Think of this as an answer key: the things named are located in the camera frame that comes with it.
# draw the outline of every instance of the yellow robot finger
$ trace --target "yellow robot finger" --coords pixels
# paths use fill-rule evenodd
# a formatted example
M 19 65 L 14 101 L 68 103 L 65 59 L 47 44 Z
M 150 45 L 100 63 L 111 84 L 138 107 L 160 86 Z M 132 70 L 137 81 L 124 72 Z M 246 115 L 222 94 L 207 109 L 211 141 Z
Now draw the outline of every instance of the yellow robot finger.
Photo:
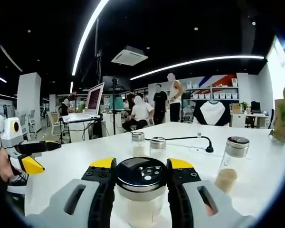
M 20 155 L 18 157 L 21 169 L 27 174 L 38 174 L 44 171 L 43 166 L 37 162 L 34 158 L 26 155 Z

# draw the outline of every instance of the ceiling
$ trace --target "ceiling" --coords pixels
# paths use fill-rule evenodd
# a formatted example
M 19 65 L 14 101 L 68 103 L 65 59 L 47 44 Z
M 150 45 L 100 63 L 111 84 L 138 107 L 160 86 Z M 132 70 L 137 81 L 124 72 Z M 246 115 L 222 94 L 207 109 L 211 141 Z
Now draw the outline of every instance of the ceiling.
M 38 72 L 41 95 L 67 94 L 95 85 L 95 26 L 79 60 L 73 64 L 81 36 L 99 0 L 0 1 L 0 94 L 17 93 L 19 76 Z M 246 0 L 110 0 L 99 17 L 97 49 L 102 75 L 137 76 L 161 67 L 224 55 L 269 52 L 274 31 Z M 125 66 L 111 60 L 125 47 L 141 49 L 148 59 Z M 265 61 L 221 60 L 174 69 L 178 78 L 247 72 L 258 74 Z M 167 71 L 132 81 L 134 87 L 166 80 Z

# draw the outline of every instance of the tabletop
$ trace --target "tabletop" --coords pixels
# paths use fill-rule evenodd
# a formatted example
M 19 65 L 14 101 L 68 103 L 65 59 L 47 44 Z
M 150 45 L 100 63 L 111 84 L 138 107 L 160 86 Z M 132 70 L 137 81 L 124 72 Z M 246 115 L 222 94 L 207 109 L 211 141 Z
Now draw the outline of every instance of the tabletop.
M 285 176 L 285 144 L 269 139 L 268 129 L 219 127 L 190 123 L 169 122 L 139 130 L 145 138 L 188 137 L 201 133 L 212 141 L 213 153 L 205 152 L 208 141 L 203 138 L 167 141 L 167 157 L 183 159 L 194 165 L 202 180 L 213 181 L 218 173 L 224 154 L 226 140 L 230 136 L 242 136 L 250 140 L 243 170 L 229 193 L 233 207 L 243 215 L 257 217 L 276 194 Z M 149 150 L 150 143 L 145 142 Z M 38 214 L 49 204 L 50 197 L 72 179 L 80 179 L 89 164 L 97 159 L 116 157 L 117 163 L 132 157 L 130 133 L 64 144 L 61 148 L 44 152 L 36 160 L 45 167 L 45 172 L 31 175 L 25 196 L 25 214 Z M 115 202 L 111 224 L 129 227 Z M 158 221 L 161 226 L 171 227 L 171 214 L 167 196 Z

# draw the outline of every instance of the gray gripper housing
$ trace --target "gray gripper housing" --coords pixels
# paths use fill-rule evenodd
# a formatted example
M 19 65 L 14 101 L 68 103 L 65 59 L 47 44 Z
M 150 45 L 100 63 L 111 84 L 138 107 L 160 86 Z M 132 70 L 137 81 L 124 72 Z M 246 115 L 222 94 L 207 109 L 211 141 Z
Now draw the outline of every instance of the gray gripper housing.
M 26 216 L 26 222 L 37 228 L 87 228 L 90 207 L 99 182 L 71 180 L 57 191 L 39 215 Z
M 252 216 L 242 216 L 232 207 L 229 195 L 222 192 L 208 180 L 184 183 L 183 187 L 190 201 L 194 228 L 247 228 L 253 224 Z M 209 216 L 199 191 L 202 191 L 214 210 Z

